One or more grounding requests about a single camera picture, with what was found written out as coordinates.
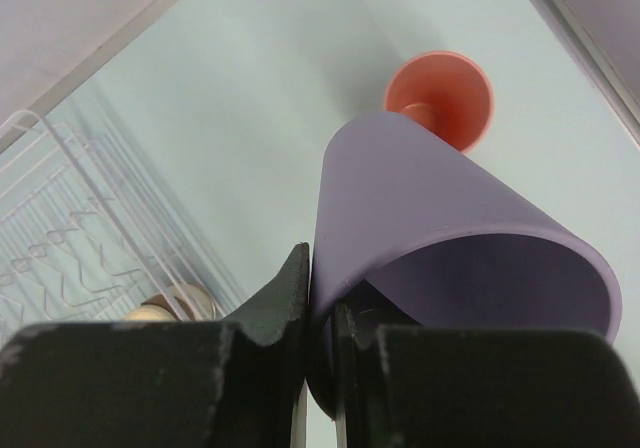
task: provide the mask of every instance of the wire basket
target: wire basket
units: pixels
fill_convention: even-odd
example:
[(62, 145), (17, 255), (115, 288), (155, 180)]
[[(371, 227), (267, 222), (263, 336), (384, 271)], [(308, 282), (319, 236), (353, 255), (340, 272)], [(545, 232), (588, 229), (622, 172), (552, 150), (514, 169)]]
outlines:
[(158, 294), (180, 320), (215, 318), (188, 247), (121, 140), (28, 111), (0, 136), (11, 129), (24, 134), (0, 157), (0, 344), (35, 322), (122, 320)]

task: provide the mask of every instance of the white wire rack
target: white wire rack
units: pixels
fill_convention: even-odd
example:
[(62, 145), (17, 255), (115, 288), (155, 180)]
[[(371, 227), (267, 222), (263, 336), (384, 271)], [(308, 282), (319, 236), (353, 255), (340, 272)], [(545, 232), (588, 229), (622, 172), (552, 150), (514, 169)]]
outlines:
[(0, 344), (38, 321), (123, 319), (158, 293), (189, 319), (169, 286), (207, 318), (181, 288), (205, 284), (117, 137), (28, 111), (0, 137), (11, 129), (25, 134), (0, 158)]

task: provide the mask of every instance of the orange cup rim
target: orange cup rim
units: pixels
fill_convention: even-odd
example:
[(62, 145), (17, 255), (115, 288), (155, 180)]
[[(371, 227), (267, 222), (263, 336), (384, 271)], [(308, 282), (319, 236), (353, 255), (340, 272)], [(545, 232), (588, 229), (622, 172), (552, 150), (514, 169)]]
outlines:
[(402, 66), (400, 66), (400, 68), (398, 68), (396, 70), (396, 72), (393, 74), (393, 76), (391, 77), (391, 80), (387, 84), (387, 89), (384, 92), (384, 100), (383, 100), (383, 105), (382, 106), (383, 106), (383, 108), (385, 110), (387, 110), (387, 104), (388, 104), (388, 100), (389, 100), (391, 87), (395, 84), (396, 79), (400, 76), (400, 74), (404, 70), (406, 70), (410, 65), (414, 64), (418, 60), (421, 60), (423, 58), (428, 58), (428, 57), (431, 57), (431, 56), (436, 56), (436, 55), (446, 55), (446, 56), (450, 56), (452, 58), (458, 58), (459, 60), (464, 61), (465, 63), (470, 65), (480, 75), (480, 77), (482, 78), (482, 81), (484, 82), (484, 84), (487, 87), (487, 93), (489, 94), (489, 114), (487, 115), (487, 121), (485, 122), (484, 126), (482, 127), (482, 130), (480, 131), (480, 133), (478, 134), (476, 139), (473, 140), (473, 142), (471, 142), (469, 144), (469, 146), (465, 147), (462, 150), (463, 152), (467, 152), (471, 148), (473, 148), (484, 137), (484, 135), (486, 134), (487, 130), (489, 129), (489, 125), (491, 124), (491, 120), (493, 120), (493, 112), (494, 112), (495, 105), (494, 105), (493, 88), (491, 86), (491, 82), (489, 81), (489, 77), (484, 72), (484, 70), (480, 67), (480, 65), (478, 65), (475, 61), (473, 61), (472, 59), (466, 57), (465, 55), (463, 55), (461, 53), (457, 53), (455, 51), (435, 50), (435, 51), (427, 51), (426, 53), (420, 53), (420, 54), (414, 56), (413, 58), (410, 58), (408, 61), (403, 63)]

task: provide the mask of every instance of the red cup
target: red cup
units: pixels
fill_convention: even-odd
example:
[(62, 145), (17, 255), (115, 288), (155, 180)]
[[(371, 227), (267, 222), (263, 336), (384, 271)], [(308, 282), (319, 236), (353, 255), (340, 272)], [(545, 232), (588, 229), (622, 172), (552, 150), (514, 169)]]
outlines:
[(469, 58), (432, 51), (396, 72), (385, 93), (384, 109), (408, 116), (465, 152), (489, 127), (493, 92), (487, 76)]

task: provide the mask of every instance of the white table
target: white table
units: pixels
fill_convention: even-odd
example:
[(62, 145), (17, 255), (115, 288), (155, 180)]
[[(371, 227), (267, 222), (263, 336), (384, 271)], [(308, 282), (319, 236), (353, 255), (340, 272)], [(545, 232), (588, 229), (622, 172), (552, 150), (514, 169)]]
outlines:
[[(640, 153), (528, 0), (182, 0), (54, 118), (117, 112), (248, 296), (312, 240), (332, 134), (437, 49), (493, 83), (471, 158), (612, 265), (616, 347), (640, 380)], [(327, 446), (310, 420), (309, 446)]]

